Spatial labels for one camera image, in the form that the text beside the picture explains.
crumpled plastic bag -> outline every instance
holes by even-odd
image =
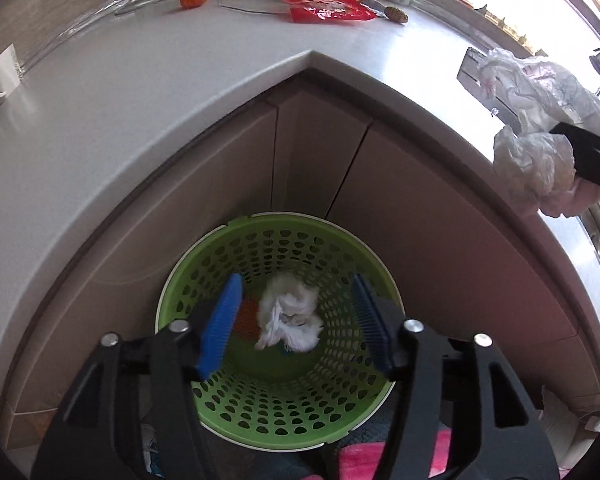
[[[322,320],[315,314],[318,292],[291,274],[274,276],[258,306],[256,318],[262,332],[256,350],[279,341],[294,352],[313,350],[322,331]]]
[[[517,59],[500,48],[480,63],[478,77],[487,96],[497,95],[522,126],[519,136],[505,126],[493,141],[493,170],[521,212],[577,216],[600,200],[600,186],[575,176],[568,139],[549,133],[565,122],[600,136],[600,100],[548,58]]]

plastic basket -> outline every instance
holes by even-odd
[[[176,264],[164,286],[156,330],[186,317],[201,298],[219,293],[240,272],[245,294],[259,298],[272,273],[292,272],[320,288],[325,327],[308,353],[281,346],[257,351],[233,333],[222,369],[192,383],[204,426],[255,449],[293,451],[345,436],[382,404],[393,384],[371,363],[356,322],[349,275],[364,274],[382,296],[402,306],[391,275],[355,236],[330,222],[266,213],[229,222],[201,238]]]

kitchen counter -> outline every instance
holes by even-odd
[[[426,132],[560,286],[600,367],[600,263],[578,219],[520,218],[491,171],[502,123],[456,80],[469,46],[414,9],[298,25],[167,0],[107,16],[42,59],[0,106],[0,393],[36,309],[147,176],[237,107],[313,68]]]

cabinet door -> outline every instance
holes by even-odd
[[[371,118],[306,82],[268,101],[278,108],[271,209],[324,218]]]
[[[162,286],[189,246],[232,218],[269,209],[275,124],[275,109],[260,103],[210,133],[91,247],[18,362],[0,431],[8,447],[35,444],[41,431],[32,430],[48,423],[48,410],[104,333],[153,332]]]
[[[566,302],[528,249],[396,132],[369,129],[328,219],[384,261],[408,317],[452,337],[491,335],[523,379],[542,378],[572,406],[600,392]]]

plastic bag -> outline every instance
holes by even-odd
[[[494,172],[524,213],[576,216],[600,200],[600,187],[575,177],[571,144],[550,134],[559,122],[600,136],[600,100],[564,67],[545,57],[517,59],[497,48],[478,66],[480,86],[518,115],[522,130],[496,134]]]
[[[262,295],[258,325],[262,330],[256,350],[282,341],[295,352],[308,352],[318,344],[322,320],[315,314],[318,289],[309,288],[291,274],[273,277]]]
[[[376,14],[356,0],[282,0],[291,5],[295,23],[321,23],[331,20],[372,20]]]

